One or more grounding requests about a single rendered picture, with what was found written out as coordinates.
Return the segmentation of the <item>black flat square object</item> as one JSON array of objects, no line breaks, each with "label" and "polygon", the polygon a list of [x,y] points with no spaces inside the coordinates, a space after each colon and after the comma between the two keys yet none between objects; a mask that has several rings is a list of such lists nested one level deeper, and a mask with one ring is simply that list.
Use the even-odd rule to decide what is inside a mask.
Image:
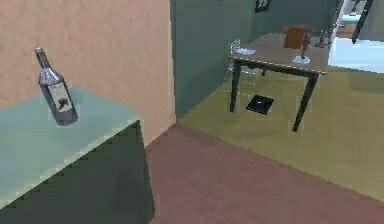
[{"label": "black flat square object", "polygon": [[265,96],[255,95],[246,106],[247,110],[266,115],[274,100]]}]

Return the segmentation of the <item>brown table black legs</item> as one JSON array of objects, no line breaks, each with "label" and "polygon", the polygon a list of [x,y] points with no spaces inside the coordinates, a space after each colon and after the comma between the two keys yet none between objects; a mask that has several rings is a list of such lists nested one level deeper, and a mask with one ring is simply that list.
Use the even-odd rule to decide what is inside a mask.
[{"label": "brown table black legs", "polygon": [[254,50],[254,54],[232,53],[230,55],[230,59],[233,61],[233,71],[229,110],[234,112],[236,108],[242,66],[259,68],[262,70],[262,74],[265,74],[266,71],[273,71],[306,77],[308,81],[292,128],[296,132],[319,77],[326,74],[329,49],[310,47],[306,53],[310,62],[308,64],[295,63],[294,58],[300,55],[300,50],[284,48],[284,39],[284,34],[268,33],[245,45],[245,48]]}]

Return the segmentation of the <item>brown cardboard box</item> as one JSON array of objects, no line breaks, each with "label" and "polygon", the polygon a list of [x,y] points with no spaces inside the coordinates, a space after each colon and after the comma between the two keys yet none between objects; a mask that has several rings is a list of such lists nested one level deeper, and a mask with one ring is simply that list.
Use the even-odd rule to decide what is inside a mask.
[{"label": "brown cardboard box", "polygon": [[282,29],[286,31],[283,47],[291,49],[300,49],[304,34],[307,32],[314,32],[313,28],[309,28],[303,24],[295,24],[291,26],[284,25]]}]

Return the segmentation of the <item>dark green counter pale top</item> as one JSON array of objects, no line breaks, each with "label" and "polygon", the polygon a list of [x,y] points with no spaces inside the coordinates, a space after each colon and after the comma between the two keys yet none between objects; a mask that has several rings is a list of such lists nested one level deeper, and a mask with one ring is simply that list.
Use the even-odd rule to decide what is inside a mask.
[{"label": "dark green counter pale top", "polygon": [[139,114],[78,87],[77,122],[41,97],[0,109],[0,224],[149,224],[154,216]]}]

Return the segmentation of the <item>dark wine bottle pale label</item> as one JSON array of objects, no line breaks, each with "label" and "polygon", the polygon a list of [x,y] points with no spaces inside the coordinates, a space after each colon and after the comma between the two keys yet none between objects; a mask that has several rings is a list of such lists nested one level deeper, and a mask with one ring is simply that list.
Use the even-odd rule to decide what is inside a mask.
[{"label": "dark wine bottle pale label", "polygon": [[64,77],[52,68],[42,47],[36,47],[34,52],[40,65],[38,83],[56,123],[75,123],[78,114]]}]

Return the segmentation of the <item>black slanted pole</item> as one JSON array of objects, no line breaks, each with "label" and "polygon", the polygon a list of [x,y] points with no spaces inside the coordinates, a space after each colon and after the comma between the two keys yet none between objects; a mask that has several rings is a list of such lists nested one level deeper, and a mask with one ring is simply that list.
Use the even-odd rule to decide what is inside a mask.
[{"label": "black slanted pole", "polygon": [[[352,11],[351,12],[356,12],[357,10],[357,6],[358,4],[361,2],[362,0],[355,0],[355,3],[354,3],[354,6],[352,7]],[[370,11],[370,8],[372,6],[372,3],[373,3],[373,0],[366,0],[367,2],[365,3],[365,6],[364,6],[364,9],[362,10],[362,13],[360,15],[360,19],[356,25],[356,28],[354,30],[354,33],[352,35],[352,44],[355,44],[356,41],[357,41],[357,38],[360,34],[360,31],[361,31],[361,28],[363,27],[364,25],[364,22],[369,14],[369,11]]]}]

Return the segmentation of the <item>dark framed wall picture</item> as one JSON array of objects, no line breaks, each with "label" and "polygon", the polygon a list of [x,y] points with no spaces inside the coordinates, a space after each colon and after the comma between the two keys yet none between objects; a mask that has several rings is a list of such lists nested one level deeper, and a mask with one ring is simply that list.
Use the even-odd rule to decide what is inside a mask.
[{"label": "dark framed wall picture", "polygon": [[271,0],[256,0],[255,12],[266,12],[269,9]]}]

